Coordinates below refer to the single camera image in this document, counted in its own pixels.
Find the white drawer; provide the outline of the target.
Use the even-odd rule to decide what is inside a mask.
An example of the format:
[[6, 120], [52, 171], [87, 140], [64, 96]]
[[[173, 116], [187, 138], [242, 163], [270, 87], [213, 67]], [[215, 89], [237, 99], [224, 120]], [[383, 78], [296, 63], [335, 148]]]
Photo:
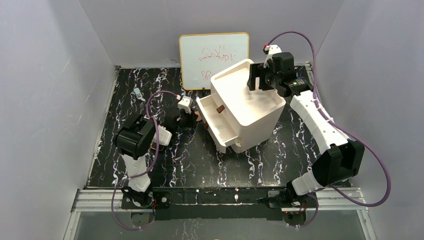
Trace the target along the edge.
[[238, 135], [223, 112], [218, 113], [218, 105], [211, 95], [202, 98], [197, 97], [195, 100], [202, 121], [207, 126], [206, 130], [212, 137], [217, 150], [225, 154], [227, 147], [236, 142]]

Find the black gold compact case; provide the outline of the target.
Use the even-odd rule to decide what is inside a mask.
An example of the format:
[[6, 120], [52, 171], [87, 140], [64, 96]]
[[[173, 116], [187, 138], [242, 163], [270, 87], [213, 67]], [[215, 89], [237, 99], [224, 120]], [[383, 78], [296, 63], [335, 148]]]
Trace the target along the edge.
[[163, 145], [159, 145], [159, 146], [157, 146], [155, 143], [152, 143], [151, 145], [150, 145], [150, 148], [152, 149], [152, 150], [156, 150], [156, 149], [158, 149], [158, 151], [159, 152], [161, 152], [161, 151], [163, 151], [164, 150], [164, 146]]

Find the round pink makeup compact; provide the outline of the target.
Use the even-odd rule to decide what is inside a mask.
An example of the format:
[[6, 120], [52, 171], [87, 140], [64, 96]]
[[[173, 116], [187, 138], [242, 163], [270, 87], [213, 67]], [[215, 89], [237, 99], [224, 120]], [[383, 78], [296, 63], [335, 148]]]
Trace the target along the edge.
[[200, 114], [200, 112], [199, 112], [199, 111], [195, 111], [195, 112], [194, 112], [194, 115], [195, 115], [195, 121], [196, 121], [196, 122], [200, 122], [200, 121], [202, 121], [202, 116], [201, 116], [201, 114]]

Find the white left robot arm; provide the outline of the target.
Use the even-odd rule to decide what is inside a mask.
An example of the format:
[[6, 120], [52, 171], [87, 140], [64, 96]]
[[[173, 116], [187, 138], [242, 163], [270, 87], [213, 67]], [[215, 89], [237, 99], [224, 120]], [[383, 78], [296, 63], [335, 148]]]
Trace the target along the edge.
[[124, 160], [128, 183], [119, 185], [125, 197], [140, 205], [149, 201], [151, 179], [147, 170], [146, 156], [149, 150], [163, 151], [177, 139], [181, 129], [194, 127], [198, 115], [194, 110], [187, 113], [181, 110], [175, 116], [166, 117], [164, 123], [154, 121], [140, 113], [132, 113], [115, 132], [113, 144]]

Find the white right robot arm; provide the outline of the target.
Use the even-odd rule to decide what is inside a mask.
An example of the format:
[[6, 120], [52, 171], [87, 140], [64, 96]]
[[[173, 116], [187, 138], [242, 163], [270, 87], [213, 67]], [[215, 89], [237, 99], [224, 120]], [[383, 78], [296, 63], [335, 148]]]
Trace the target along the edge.
[[318, 100], [313, 85], [297, 77], [294, 56], [276, 45], [267, 46], [263, 63], [252, 63], [247, 87], [250, 91], [274, 91], [289, 101], [313, 135], [320, 151], [311, 170], [287, 183], [284, 198], [295, 202], [315, 190], [358, 174], [365, 147], [332, 125]]

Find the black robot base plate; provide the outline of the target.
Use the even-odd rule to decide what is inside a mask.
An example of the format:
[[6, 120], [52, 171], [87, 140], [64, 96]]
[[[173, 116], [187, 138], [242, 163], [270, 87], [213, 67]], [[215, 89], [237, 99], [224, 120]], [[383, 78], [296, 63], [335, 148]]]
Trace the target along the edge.
[[266, 219], [303, 225], [317, 209], [316, 196], [295, 196], [285, 187], [153, 187], [147, 205], [122, 196], [123, 210], [151, 210], [157, 221]]

